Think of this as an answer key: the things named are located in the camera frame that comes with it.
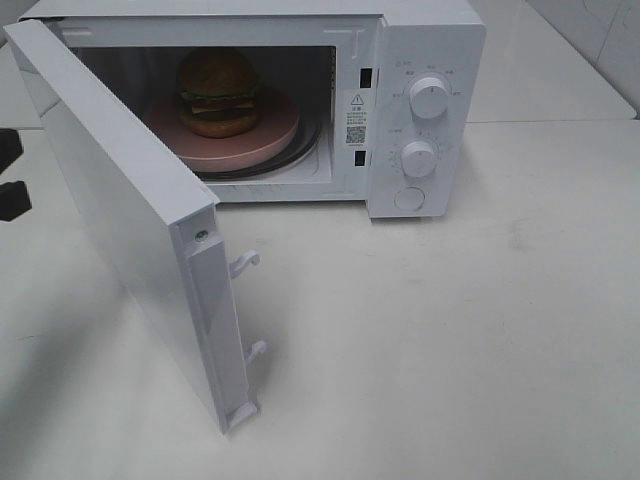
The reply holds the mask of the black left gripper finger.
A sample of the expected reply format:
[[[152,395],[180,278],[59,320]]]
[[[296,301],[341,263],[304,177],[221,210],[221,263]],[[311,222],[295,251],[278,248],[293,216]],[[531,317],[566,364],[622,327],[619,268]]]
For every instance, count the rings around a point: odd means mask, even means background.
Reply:
[[[32,208],[24,182],[6,182],[0,186],[0,220],[12,221]]]
[[[17,130],[0,129],[0,173],[3,173],[23,154],[23,145]]]

